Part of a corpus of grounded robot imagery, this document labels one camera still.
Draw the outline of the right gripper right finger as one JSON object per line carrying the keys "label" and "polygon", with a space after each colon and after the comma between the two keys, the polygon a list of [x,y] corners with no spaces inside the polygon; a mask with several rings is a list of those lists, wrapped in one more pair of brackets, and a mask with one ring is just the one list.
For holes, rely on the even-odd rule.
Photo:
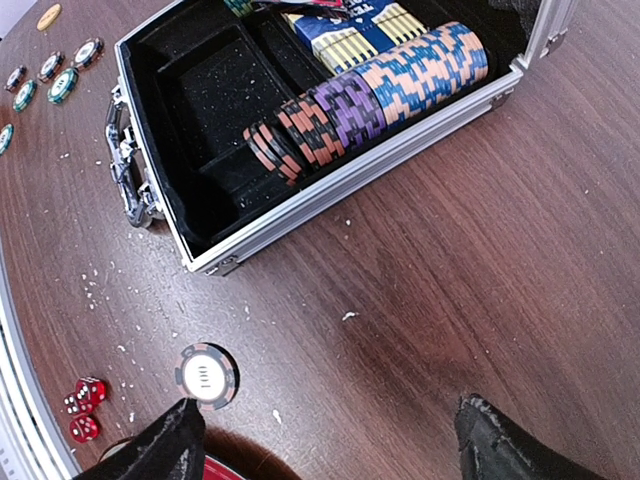
{"label": "right gripper right finger", "polygon": [[547,447],[478,394],[462,397],[454,419],[464,479],[599,479]]}

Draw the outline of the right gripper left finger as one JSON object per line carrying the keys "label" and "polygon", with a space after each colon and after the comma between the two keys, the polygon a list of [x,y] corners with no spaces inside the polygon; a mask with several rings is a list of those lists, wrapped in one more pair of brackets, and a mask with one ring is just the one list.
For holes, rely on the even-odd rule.
{"label": "right gripper left finger", "polygon": [[109,458],[77,480],[201,479],[205,421],[194,399],[184,398]]}

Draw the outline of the yellow big blind button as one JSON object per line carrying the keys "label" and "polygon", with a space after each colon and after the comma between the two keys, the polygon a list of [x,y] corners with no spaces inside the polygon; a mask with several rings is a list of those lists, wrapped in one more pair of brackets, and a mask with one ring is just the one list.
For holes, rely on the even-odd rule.
{"label": "yellow big blind button", "polygon": [[62,12],[62,5],[56,3],[50,6],[40,17],[37,22],[36,28],[39,32],[45,32],[49,29],[55,21],[58,19]]}

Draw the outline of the red translucent die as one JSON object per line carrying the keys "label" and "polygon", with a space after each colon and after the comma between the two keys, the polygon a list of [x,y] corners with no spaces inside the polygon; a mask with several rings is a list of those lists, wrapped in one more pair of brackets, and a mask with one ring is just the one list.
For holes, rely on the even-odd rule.
{"label": "red translucent die", "polygon": [[97,406],[107,397],[107,384],[95,377],[81,377],[76,382],[75,397],[79,404]]}
{"label": "red translucent die", "polygon": [[78,443],[87,443],[100,435],[100,426],[91,415],[74,417],[69,425],[71,438]]}
{"label": "red translucent die", "polygon": [[92,403],[80,401],[74,393],[68,394],[63,398],[63,406],[64,411],[72,417],[90,415],[94,410]]}

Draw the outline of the aluminium poker case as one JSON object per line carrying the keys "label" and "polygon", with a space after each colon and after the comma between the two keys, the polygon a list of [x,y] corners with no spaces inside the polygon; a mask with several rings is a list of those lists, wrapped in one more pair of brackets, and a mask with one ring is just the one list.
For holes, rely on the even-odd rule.
{"label": "aluminium poker case", "polygon": [[135,227],[167,222],[183,265],[233,268],[510,95],[564,39],[572,1],[397,1],[429,28],[469,27],[486,78],[387,129],[293,186],[269,173],[242,133],[335,76],[282,17],[342,18],[345,1],[257,1],[236,17],[223,1],[177,1],[115,46],[119,70],[105,137]]}

